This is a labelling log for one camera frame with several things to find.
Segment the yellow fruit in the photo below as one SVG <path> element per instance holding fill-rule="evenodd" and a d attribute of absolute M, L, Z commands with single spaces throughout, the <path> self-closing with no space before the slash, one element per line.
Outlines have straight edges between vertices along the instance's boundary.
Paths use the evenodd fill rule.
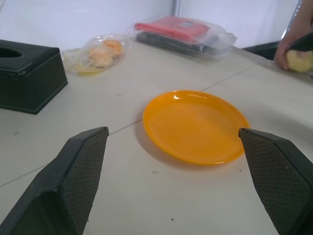
<path fill-rule="evenodd" d="M 286 53 L 286 60 L 289 69 L 293 71 L 302 73 L 313 71 L 313 51 L 289 50 Z"/>

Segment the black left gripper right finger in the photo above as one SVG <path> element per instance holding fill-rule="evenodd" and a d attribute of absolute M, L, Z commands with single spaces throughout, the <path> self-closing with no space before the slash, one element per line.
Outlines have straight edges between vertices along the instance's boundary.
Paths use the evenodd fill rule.
<path fill-rule="evenodd" d="M 279 235 L 313 235 L 313 163 L 290 141 L 241 128 L 254 188 Z"/>

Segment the red folded pack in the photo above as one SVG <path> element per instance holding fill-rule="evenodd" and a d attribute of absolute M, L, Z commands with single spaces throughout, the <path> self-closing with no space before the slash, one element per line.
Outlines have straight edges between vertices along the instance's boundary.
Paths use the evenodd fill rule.
<path fill-rule="evenodd" d="M 167 16 L 150 23 L 136 23 L 136 30 L 159 34 L 185 43 L 197 43 L 197 39 L 209 32 L 210 27 L 186 18 Z"/>

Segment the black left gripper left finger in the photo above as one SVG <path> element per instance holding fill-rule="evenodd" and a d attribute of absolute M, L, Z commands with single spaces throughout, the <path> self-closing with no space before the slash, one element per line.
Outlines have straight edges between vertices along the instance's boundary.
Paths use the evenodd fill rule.
<path fill-rule="evenodd" d="M 68 139 L 0 224 L 0 235 L 83 235 L 98 190 L 108 127 Z"/>

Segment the person's bare hand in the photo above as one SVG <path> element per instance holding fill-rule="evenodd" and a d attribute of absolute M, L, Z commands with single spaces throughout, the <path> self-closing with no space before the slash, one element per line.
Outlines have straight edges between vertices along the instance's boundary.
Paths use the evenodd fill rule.
<path fill-rule="evenodd" d="M 279 43 L 275 56 L 274 56 L 274 62 L 277 66 L 284 70 L 288 70 L 289 66 L 286 60 L 286 53 L 292 43 L 294 43 L 296 40 L 300 39 L 306 35 L 305 32 L 301 32 L 299 30 L 290 30 L 288 34 L 285 35 L 285 37 L 281 40 Z"/>

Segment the silver metal chair frame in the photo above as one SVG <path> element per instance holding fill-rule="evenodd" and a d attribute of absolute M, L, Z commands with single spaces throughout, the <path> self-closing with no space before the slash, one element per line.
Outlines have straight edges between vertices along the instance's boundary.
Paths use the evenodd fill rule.
<path fill-rule="evenodd" d="M 292 23 L 294 22 L 294 19 L 295 19 L 296 15 L 298 14 L 298 11 L 299 11 L 299 9 L 300 9 L 300 7 L 301 7 L 302 2 L 303 2 L 303 0 L 299 0 L 299 1 L 298 1 L 297 5 L 296 5 L 296 8 L 295 8 L 295 10 L 294 10 L 294 12 L 293 12 L 293 14 L 292 14 L 292 16 L 291 16 L 290 22 L 289 22 L 287 28 L 285 29 L 285 31 L 283 32 L 283 34 L 282 34 L 282 36 L 281 36 L 281 40 L 282 40 L 282 39 L 287 35 L 287 33 L 290 31 L 291 25 L 292 25 Z"/>

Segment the black leather tissue box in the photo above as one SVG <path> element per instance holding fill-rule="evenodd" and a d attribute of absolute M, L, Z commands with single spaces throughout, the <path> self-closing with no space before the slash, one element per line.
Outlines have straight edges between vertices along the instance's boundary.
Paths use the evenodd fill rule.
<path fill-rule="evenodd" d="M 37 114 L 67 84 L 59 48 L 0 40 L 0 108 Z"/>

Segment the clear bag of folded packs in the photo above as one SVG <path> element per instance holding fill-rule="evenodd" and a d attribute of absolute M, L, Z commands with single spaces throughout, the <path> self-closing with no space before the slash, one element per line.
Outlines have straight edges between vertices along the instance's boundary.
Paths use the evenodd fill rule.
<path fill-rule="evenodd" d="M 152 21 L 161 19 L 163 17 L 156 17 L 145 21 L 140 21 L 138 23 L 150 23 Z M 207 32 L 204 36 L 197 39 L 197 43 L 194 44 L 205 44 L 207 46 L 213 47 L 217 50 L 217 56 L 191 56 L 191 57 L 198 57 L 198 58 L 214 58 L 214 59 L 220 59 L 227 54 L 231 52 L 233 49 L 233 46 L 237 40 L 237 37 L 235 37 L 232 33 L 227 32 L 225 29 L 223 29 L 221 26 L 213 23 L 203 22 L 200 20 L 195 20 L 191 18 L 187 18 L 188 20 L 194 20 L 199 23 L 203 23 L 210 27 L 209 32 Z M 127 33 L 130 37 L 134 38 L 136 40 L 136 35 L 140 32 L 143 32 L 143 30 L 136 30 L 134 25 L 130 26 L 130 28 L 127 30 Z"/>

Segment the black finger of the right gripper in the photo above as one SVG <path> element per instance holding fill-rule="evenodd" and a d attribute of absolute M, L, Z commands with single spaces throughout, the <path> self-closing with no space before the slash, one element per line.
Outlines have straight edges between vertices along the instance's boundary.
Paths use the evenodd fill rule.
<path fill-rule="evenodd" d="M 289 50 L 297 50 L 297 51 L 313 51 L 313 33 L 309 33 L 295 42 L 293 42 L 289 46 Z"/>

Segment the black folded pack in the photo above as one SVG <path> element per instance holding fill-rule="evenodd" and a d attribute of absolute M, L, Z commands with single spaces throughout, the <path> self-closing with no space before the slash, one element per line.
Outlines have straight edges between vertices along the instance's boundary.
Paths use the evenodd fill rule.
<path fill-rule="evenodd" d="M 185 43 L 163 35 L 145 31 L 138 33 L 136 35 L 136 40 L 148 45 L 190 56 L 217 56 L 217 50 L 205 44 Z"/>

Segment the clear bag of fruit pieces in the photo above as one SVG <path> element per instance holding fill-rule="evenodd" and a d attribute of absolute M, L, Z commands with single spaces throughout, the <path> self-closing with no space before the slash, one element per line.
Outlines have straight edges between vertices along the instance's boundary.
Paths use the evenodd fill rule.
<path fill-rule="evenodd" d="M 118 40 L 123 46 L 121 54 L 115 54 L 108 46 L 103 44 L 104 40 Z M 105 47 L 113 55 L 113 63 L 106 68 L 91 66 L 88 58 L 89 50 L 94 47 Z M 129 50 L 129 38 L 125 34 L 107 34 L 89 39 L 81 48 L 61 52 L 61 58 L 65 70 L 78 75 L 96 75 L 116 66 L 120 63 Z"/>

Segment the black chair seat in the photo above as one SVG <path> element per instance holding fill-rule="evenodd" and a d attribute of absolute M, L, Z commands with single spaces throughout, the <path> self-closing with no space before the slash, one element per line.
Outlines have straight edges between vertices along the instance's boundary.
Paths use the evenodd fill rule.
<path fill-rule="evenodd" d="M 251 47 L 245 47 L 243 48 L 243 50 L 273 61 L 278 45 L 279 41 L 276 41 Z"/>

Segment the orange plastic plate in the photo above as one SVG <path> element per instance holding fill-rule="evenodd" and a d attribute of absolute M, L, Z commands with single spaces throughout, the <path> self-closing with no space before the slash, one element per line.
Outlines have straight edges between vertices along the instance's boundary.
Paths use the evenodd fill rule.
<path fill-rule="evenodd" d="M 158 148 L 197 165 L 224 164 L 241 157 L 244 149 L 238 131 L 249 127 L 246 117 L 229 102 L 191 90 L 155 97 L 145 107 L 142 123 Z"/>

